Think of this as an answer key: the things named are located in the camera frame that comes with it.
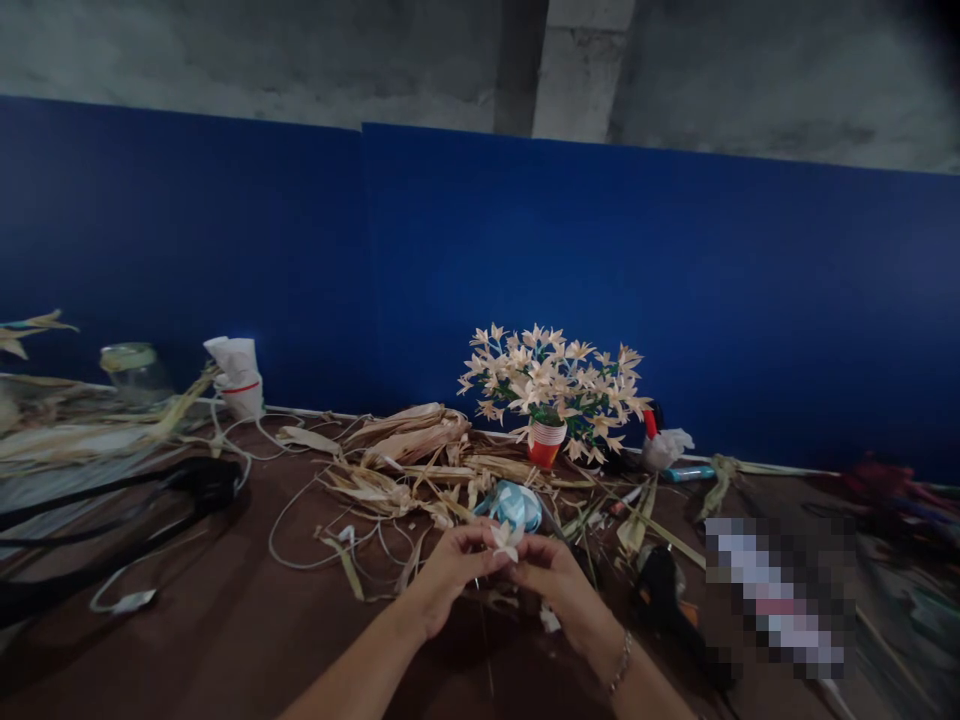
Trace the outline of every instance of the brown table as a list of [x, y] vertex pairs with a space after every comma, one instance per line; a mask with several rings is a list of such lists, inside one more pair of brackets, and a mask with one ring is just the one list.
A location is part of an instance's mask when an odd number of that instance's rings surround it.
[[[253, 433], [241, 430], [237, 440], [247, 449], [269, 452], [266, 441]], [[210, 521], [202, 538], [131, 569], [104, 600], [159, 587], [153, 607], [129, 616], [95, 615], [87, 609], [94, 588], [33, 622], [0, 658], [0, 716], [276, 716], [385, 607], [383, 602], [356, 601], [338, 563], [298, 572], [268, 554], [267, 536], [275, 519], [318, 467], [306, 456], [256, 463], [249, 507], [232, 524]], [[792, 512], [800, 500], [824, 501], [817, 490], [795, 478], [754, 478], [751, 483], [758, 501], [773, 511]], [[689, 510], [687, 498], [661, 491], [654, 516], [702, 551], [683, 519]], [[724, 510], [738, 515], [743, 508], [731, 496]], [[329, 548], [313, 540], [314, 529], [340, 512], [336, 502], [314, 486], [284, 518], [277, 534], [281, 554], [296, 562], [328, 555]], [[416, 532], [428, 523], [417, 517]], [[358, 530], [367, 527], [363, 521], [356, 524]], [[391, 547], [408, 552], [397, 533], [387, 534]], [[379, 544], [358, 552], [371, 574], [396, 576], [399, 568], [386, 560]], [[75, 560], [70, 553], [51, 555], [31, 573], [62, 571]], [[703, 572], [686, 558], [678, 562], [688, 580], [686, 599], [709, 616], [711, 602], [718, 601], [708, 597]], [[621, 617], [625, 594], [625, 586], [610, 575], [606, 595]], [[729, 623], [727, 630], [733, 627]], [[709, 637], [709, 622], [706, 632]], [[648, 633], [641, 633], [641, 639], [695, 711], [728, 717], [669, 641]], [[859, 717], [891, 717], [862, 677], [854, 673], [844, 686]], [[744, 720], [831, 717], [789, 668], [760, 663], [751, 652], [731, 699]], [[387, 715], [459, 720], [611, 716], [597, 682], [561, 634], [547, 636], [535, 619], [517, 621], [481, 611], [466, 600], [457, 601], [443, 632], [415, 658]]]

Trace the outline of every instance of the white paper cup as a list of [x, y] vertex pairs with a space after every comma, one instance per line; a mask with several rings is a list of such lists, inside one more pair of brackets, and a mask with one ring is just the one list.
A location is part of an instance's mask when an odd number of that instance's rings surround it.
[[241, 388], [217, 388], [235, 420], [258, 420], [263, 416], [263, 378]]

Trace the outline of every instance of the cord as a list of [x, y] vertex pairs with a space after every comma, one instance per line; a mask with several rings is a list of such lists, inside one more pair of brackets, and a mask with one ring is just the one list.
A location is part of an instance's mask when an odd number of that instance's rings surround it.
[[[160, 530], [157, 530], [157, 532], [155, 532], [153, 535], [150, 536], [150, 539], [153, 539], [160, 533], [166, 530], [169, 530], [179, 522], [180, 521], [177, 520], [176, 522], [172, 522], [166, 527], [161, 528]], [[115, 605], [101, 605], [100, 598], [102, 598], [103, 594], [110, 588], [111, 585], [113, 585], [114, 582], [116, 582], [117, 578], [119, 578], [121, 575], [123, 575], [124, 572], [126, 572], [129, 568], [133, 567], [137, 563], [141, 563], [144, 560], [149, 560], [150, 558], [156, 557], [157, 555], [162, 555], [168, 550], [173, 550], [174, 548], [178, 548], [181, 545], [186, 545], [188, 542], [193, 542], [198, 537], [205, 535], [206, 533], [207, 533], [206, 530], [201, 530], [200, 532], [196, 533], [195, 535], [191, 535], [185, 540], [181, 540], [180, 542], [176, 542], [173, 545], [168, 545], [162, 550], [157, 550], [156, 552], [152, 552], [149, 555], [144, 555], [141, 558], [137, 558], [126, 567], [122, 567], [119, 570], [117, 570], [113, 575], [111, 575], [107, 579], [107, 581], [103, 585], [100, 586], [100, 589], [97, 590], [96, 594], [90, 599], [90, 604], [89, 604], [90, 611], [95, 613], [113, 613], [113, 614], [119, 615], [121, 613], [132, 612], [146, 605], [148, 602], [150, 602], [153, 599], [153, 596], [156, 595], [157, 593], [156, 589], [144, 590], [141, 592], [131, 593], [130, 595], [125, 595], [124, 597], [120, 598], [120, 600]]]

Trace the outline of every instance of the wire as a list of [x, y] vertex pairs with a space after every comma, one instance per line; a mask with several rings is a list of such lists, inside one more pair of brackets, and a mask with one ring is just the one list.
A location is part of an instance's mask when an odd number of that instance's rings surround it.
[[[176, 522], [170, 523], [170, 524], [167, 525], [166, 527], [164, 527], [164, 528], [162, 528], [162, 529], [160, 529], [160, 530], [157, 530], [157, 532], [155, 532], [153, 535], [151, 535], [149, 539], [152, 540], [152, 539], [155, 538], [157, 535], [159, 535], [159, 534], [162, 533], [162, 532], [165, 532], [166, 530], [169, 530], [170, 528], [172, 528], [174, 525], [176, 525], [176, 524], [179, 523], [179, 522], [180, 522], [180, 521], [177, 520]], [[124, 599], [124, 598], [121, 598], [121, 599], [120, 599], [120, 602], [116, 603], [115, 605], [106, 605], [106, 606], [100, 604], [100, 598], [102, 598], [102, 597], [103, 597], [103, 594], [110, 588], [111, 585], [113, 585], [114, 582], [116, 582], [117, 578], [119, 578], [121, 575], [123, 575], [124, 572], [126, 572], [128, 569], [130, 569], [131, 567], [133, 567], [133, 566], [136, 565], [137, 563], [141, 563], [141, 562], [143, 562], [144, 560], [149, 560], [150, 558], [156, 557], [157, 555], [162, 555], [163, 553], [167, 552], [168, 550], [173, 550], [174, 548], [178, 548], [178, 547], [180, 547], [181, 545], [186, 545], [188, 542], [193, 542], [193, 541], [196, 540], [198, 537], [201, 537], [202, 535], [205, 535], [206, 533], [207, 533], [206, 530], [201, 530], [200, 532], [196, 533], [195, 535], [191, 535], [190, 537], [188, 537], [188, 538], [186, 538], [186, 539], [184, 539], [184, 540], [181, 540], [180, 542], [174, 543], [173, 545], [168, 545], [167, 547], [165, 547], [165, 548], [163, 548], [163, 549], [161, 549], [161, 550], [157, 550], [156, 552], [152, 552], [152, 553], [150, 553], [149, 555], [144, 555], [144, 556], [141, 557], [141, 558], [137, 558], [136, 560], [134, 560], [132, 563], [130, 563], [130, 564], [127, 565], [126, 567], [122, 567], [122, 568], [120, 568], [119, 570], [117, 570], [113, 575], [111, 575], [111, 576], [107, 579], [107, 581], [106, 581], [103, 585], [100, 586], [100, 589], [97, 590], [96, 594], [90, 599], [90, 604], [89, 604], [90, 611], [91, 611], [91, 612], [95, 612], [95, 613], [108, 613], [108, 612], [109, 612], [109, 613], [112, 613], [112, 612], [114, 612], [117, 608], [119, 608], [119, 607], [121, 606], [121, 603], [123, 602], [123, 599]]]

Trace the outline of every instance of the paper flower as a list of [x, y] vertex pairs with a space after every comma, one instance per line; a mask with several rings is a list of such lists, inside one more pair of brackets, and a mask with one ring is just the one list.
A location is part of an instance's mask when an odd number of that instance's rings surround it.
[[499, 555], [500, 553], [504, 553], [513, 560], [513, 562], [519, 562], [520, 558], [517, 555], [517, 545], [523, 540], [523, 527], [520, 526], [513, 529], [513, 526], [509, 522], [505, 522], [500, 525], [500, 527], [491, 527], [490, 530], [493, 533], [493, 542], [497, 546], [493, 554]]

